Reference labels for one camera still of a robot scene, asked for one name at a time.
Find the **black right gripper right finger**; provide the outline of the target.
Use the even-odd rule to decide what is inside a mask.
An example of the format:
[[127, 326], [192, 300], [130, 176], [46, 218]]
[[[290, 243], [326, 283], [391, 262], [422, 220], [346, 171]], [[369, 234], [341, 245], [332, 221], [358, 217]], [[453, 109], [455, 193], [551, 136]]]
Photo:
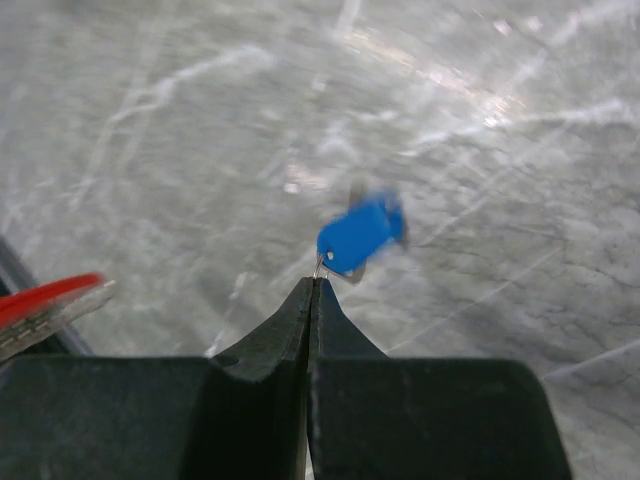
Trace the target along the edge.
[[310, 307], [308, 438], [319, 479], [569, 479], [547, 395], [523, 363], [391, 358], [331, 284]]

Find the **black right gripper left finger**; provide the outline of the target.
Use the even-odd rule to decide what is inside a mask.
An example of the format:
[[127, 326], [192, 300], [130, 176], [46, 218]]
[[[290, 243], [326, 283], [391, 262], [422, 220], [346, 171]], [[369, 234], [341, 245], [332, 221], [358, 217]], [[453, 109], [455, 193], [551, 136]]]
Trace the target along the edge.
[[5, 479], [301, 479], [313, 283], [213, 358], [20, 356], [1, 369]]

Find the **key with blue tag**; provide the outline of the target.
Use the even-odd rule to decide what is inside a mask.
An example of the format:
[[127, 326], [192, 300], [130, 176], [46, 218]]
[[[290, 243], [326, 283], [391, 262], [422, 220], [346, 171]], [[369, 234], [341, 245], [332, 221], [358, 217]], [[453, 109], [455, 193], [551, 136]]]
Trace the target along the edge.
[[409, 226], [399, 192], [371, 189], [356, 181], [349, 192], [348, 208], [323, 226], [316, 238], [313, 277], [332, 274], [350, 284], [359, 283], [367, 261], [396, 244], [409, 248]]

